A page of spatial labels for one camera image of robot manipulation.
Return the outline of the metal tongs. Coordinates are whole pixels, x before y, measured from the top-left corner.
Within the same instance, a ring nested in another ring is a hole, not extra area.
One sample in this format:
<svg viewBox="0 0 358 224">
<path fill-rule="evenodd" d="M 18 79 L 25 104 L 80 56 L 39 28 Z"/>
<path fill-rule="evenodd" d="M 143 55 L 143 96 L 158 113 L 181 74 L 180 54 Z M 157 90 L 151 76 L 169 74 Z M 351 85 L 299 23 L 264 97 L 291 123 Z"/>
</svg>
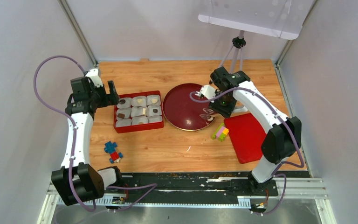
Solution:
<svg viewBox="0 0 358 224">
<path fill-rule="evenodd" d="M 217 115 L 219 115 L 217 112 L 213 111 L 212 109 L 210 108 L 203 108 L 202 109 L 203 113 L 200 114 L 200 117 L 206 121 L 208 121 L 207 119 L 209 117 L 216 117 Z M 231 114 L 234 114 L 234 113 L 241 113 L 241 112 L 248 112 L 248 109 L 245 107 L 245 106 L 236 106 L 233 111 L 231 112 Z"/>
</svg>

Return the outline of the red box lid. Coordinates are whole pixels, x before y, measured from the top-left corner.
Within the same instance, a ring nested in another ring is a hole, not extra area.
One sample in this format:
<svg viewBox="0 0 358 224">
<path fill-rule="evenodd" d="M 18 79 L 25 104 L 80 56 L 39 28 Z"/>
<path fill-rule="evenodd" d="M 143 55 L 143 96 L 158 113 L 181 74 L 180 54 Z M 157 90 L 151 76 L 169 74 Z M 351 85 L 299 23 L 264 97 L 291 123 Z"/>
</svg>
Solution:
<svg viewBox="0 0 358 224">
<path fill-rule="evenodd" d="M 240 164 L 258 161 L 262 157 L 261 145 L 266 133 L 250 113 L 224 119 L 225 127 Z"/>
</svg>

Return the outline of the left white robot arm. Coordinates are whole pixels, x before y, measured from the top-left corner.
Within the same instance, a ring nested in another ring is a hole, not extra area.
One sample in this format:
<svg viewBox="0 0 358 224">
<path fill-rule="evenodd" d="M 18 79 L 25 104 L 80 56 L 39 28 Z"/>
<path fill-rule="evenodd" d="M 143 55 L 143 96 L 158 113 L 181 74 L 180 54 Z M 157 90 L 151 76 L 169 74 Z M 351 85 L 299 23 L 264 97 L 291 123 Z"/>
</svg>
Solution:
<svg viewBox="0 0 358 224">
<path fill-rule="evenodd" d="M 108 81 L 109 93 L 90 77 L 71 80 L 70 94 L 64 115 L 68 118 L 68 142 L 59 170 L 51 181 L 65 205 L 84 204 L 104 196 L 106 188 L 118 193 L 124 180 L 118 167 L 95 170 L 90 164 L 90 135 L 98 108 L 117 105 L 119 95 L 113 81 Z"/>
</svg>

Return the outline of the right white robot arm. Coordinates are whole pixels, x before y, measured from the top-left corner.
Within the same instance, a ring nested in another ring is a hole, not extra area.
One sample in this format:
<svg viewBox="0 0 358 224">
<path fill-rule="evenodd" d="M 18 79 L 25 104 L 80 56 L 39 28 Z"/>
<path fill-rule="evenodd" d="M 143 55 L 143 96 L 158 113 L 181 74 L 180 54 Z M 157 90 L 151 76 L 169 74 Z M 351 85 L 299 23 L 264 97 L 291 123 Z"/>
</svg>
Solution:
<svg viewBox="0 0 358 224">
<path fill-rule="evenodd" d="M 300 155 L 302 123 L 298 117 L 287 117 L 274 107 L 243 71 L 230 74 L 224 67 L 215 69 L 210 82 L 217 89 L 209 108 L 225 118 L 234 112 L 237 102 L 255 117 L 266 133 L 261 144 L 262 157 L 248 175 L 248 190 L 261 194 L 280 166 L 294 153 Z"/>
</svg>

